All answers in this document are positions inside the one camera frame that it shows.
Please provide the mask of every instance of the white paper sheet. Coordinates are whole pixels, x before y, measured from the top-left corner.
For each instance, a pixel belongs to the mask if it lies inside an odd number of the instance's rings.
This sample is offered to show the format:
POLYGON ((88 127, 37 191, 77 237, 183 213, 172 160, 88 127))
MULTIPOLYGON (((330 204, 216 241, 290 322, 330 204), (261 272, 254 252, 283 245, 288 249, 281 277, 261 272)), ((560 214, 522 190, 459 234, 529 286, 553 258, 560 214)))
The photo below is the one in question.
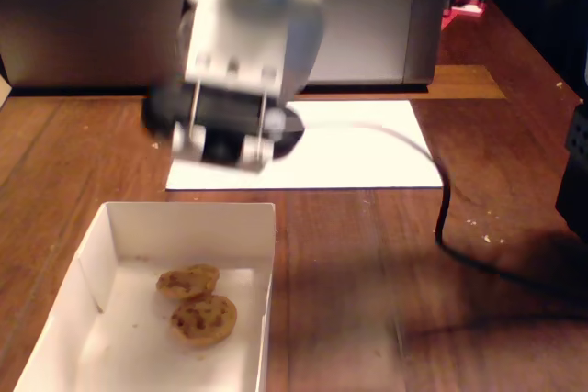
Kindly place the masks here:
MULTIPOLYGON (((293 102, 305 127, 362 122, 394 129, 428 151, 408 101, 293 102)), ((374 129, 307 129, 295 150, 261 173, 174 160, 168 190, 440 187, 418 151, 374 129)))
POLYGON ((12 88, 10 87, 10 84, 8 84, 5 81, 5 79, 2 78, 2 76, 0 75, 0 109, 2 108, 2 105, 4 104, 6 99, 8 98, 8 94, 10 94, 11 90, 12 88))

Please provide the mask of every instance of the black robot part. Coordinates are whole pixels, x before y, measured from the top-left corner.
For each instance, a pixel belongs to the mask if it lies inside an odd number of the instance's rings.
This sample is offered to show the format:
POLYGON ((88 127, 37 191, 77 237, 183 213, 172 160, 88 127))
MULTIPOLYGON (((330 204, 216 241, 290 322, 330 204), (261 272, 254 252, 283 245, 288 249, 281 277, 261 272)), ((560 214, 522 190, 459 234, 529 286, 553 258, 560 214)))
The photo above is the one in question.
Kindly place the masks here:
MULTIPOLYGON (((141 116, 144 127, 154 136, 171 139, 175 123, 184 127, 189 125, 195 92, 194 84, 180 82, 152 88, 142 103, 141 116)), ((207 128, 210 146, 216 146, 212 151, 206 152, 206 161, 212 162, 215 152, 221 151, 226 151, 228 157, 233 159, 235 149, 240 151, 240 148, 235 146, 243 144, 243 136, 256 134, 260 106, 255 99, 261 102, 261 97, 256 95, 248 96, 201 87, 195 123, 207 128)), ((266 109, 277 106, 276 100, 268 98, 266 109)), ((282 138, 274 144, 275 159, 291 153, 304 134, 304 125, 300 117, 291 109, 283 110, 286 114, 286 127, 282 138)), ((270 139, 270 135, 269 132, 263 133, 264 138, 270 139)), ((219 160, 224 163, 230 162, 221 158, 219 160)))

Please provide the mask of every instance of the red object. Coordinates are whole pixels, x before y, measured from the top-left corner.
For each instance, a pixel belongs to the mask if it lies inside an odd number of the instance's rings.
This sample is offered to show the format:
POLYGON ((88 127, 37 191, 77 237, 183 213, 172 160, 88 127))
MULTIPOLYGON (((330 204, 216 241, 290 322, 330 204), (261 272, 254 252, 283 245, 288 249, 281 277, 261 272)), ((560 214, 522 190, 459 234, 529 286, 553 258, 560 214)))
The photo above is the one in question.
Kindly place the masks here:
POLYGON ((456 18, 458 14, 458 11, 451 11, 449 16, 443 17, 443 20, 441 20, 441 30, 445 29, 447 25, 453 22, 453 19, 456 18))
POLYGON ((445 29, 456 17, 480 17, 486 10, 483 0, 453 0, 451 11, 445 11, 441 21, 441 30, 445 29))

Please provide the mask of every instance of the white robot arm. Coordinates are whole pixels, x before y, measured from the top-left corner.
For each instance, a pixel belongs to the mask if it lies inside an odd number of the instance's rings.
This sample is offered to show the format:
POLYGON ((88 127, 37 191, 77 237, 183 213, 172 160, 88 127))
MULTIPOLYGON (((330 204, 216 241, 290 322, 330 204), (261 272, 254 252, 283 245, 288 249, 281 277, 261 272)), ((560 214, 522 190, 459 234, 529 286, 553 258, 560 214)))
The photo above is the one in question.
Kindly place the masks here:
POLYGON ((286 103, 321 46, 322 1, 187 0, 180 78, 154 89, 147 126, 173 131, 174 155, 190 161, 260 170, 283 156, 303 132, 286 103))

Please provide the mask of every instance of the black device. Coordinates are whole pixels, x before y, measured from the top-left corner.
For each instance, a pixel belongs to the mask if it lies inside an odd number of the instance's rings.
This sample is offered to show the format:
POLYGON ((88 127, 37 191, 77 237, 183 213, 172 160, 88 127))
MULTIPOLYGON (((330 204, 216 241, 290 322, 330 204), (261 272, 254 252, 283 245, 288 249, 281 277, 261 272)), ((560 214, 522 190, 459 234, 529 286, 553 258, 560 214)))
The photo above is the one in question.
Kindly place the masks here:
POLYGON ((588 243, 588 106, 585 104, 576 107, 566 148, 570 159, 556 208, 570 229, 588 243))

